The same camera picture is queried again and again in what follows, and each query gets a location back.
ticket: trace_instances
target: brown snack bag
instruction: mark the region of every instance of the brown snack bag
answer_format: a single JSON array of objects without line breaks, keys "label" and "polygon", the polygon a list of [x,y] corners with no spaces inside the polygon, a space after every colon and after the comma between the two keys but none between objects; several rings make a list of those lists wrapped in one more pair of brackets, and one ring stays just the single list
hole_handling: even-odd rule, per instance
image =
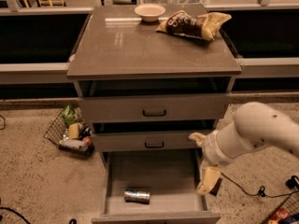
[{"label": "brown snack bag", "polygon": [[156,31],[210,41],[215,39],[221,26],[231,18],[231,15],[220,12],[211,12],[193,18],[181,10],[161,23]]}]

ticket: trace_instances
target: black cable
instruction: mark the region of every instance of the black cable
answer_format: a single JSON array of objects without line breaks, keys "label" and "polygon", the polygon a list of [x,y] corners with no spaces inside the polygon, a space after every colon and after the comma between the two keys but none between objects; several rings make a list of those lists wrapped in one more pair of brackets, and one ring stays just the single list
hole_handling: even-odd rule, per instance
[{"label": "black cable", "polygon": [[4,129],[6,128],[6,126],[7,126],[7,121],[6,121],[6,119],[5,119],[2,115],[0,115],[0,117],[1,117],[2,120],[3,120],[3,126],[0,127],[0,131],[1,131],[1,130],[4,130]]},{"label": "black cable", "polygon": [[0,207],[0,210],[7,210],[9,212],[12,212],[15,215],[17,215],[18,217],[20,217],[25,223],[30,224],[30,222],[23,215],[21,215],[20,213],[18,213],[17,211],[15,211],[9,207]]},{"label": "black cable", "polygon": [[238,186],[246,195],[251,196],[251,197],[256,197],[256,196],[260,196],[260,197],[267,197],[267,198],[279,198],[279,197],[285,197],[285,196],[292,196],[294,193],[299,193],[299,190],[294,191],[294,192],[290,192],[290,193],[286,193],[286,194],[281,194],[281,195],[277,195],[277,196],[270,196],[264,193],[265,191],[265,186],[260,186],[260,189],[258,190],[258,192],[256,194],[251,194],[248,193],[247,191],[245,191],[243,189],[243,187],[241,185],[239,185],[238,183],[234,182],[234,180],[232,180],[230,177],[228,177],[227,175],[225,175],[224,173],[221,173],[227,180],[229,180],[230,182],[234,183],[236,186]]}]

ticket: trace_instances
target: black drawer handle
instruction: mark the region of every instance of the black drawer handle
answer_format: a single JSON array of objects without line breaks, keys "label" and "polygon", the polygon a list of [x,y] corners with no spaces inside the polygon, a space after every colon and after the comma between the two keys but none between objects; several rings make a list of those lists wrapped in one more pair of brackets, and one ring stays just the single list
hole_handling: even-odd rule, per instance
[{"label": "black drawer handle", "polygon": [[142,111],[142,114],[144,117],[163,117],[166,115],[166,109],[164,110],[161,110],[161,111],[146,111],[146,110],[143,110]]},{"label": "black drawer handle", "polygon": [[164,147],[164,142],[160,142],[160,143],[144,143],[144,146],[146,148],[163,148]]}]

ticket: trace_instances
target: gray cabinet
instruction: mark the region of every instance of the gray cabinet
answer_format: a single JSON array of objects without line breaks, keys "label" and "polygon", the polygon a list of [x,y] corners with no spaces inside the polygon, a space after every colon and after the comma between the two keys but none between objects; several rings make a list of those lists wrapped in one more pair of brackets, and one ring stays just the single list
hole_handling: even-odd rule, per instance
[{"label": "gray cabinet", "polygon": [[[167,6],[165,16],[200,5]],[[99,7],[81,39],[68,78],[106,167],[102,209],[93,223],[216,223],[206,196],[194,193],[201,149],[190,133],[223,118],[240,67],[219,35],[213,42],[156,33],[134,7]],[[127,203],[127,188],[149,204]]]}]

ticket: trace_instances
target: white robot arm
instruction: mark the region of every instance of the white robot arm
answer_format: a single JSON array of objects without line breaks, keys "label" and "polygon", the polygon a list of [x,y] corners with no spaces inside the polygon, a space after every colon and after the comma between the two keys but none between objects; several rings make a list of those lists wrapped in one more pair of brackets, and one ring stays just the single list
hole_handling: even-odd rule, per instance
[{"label": "white robot arm", "polygon": [[269,146],[281,148],[299,158],[299,125],[269,105],[252,102],[240,106],[234,121],[207,136],[192,133],[190,138],[203,150],[208,162],[201,173],[198,194],[209,193],[221,172],[234,158]]}]

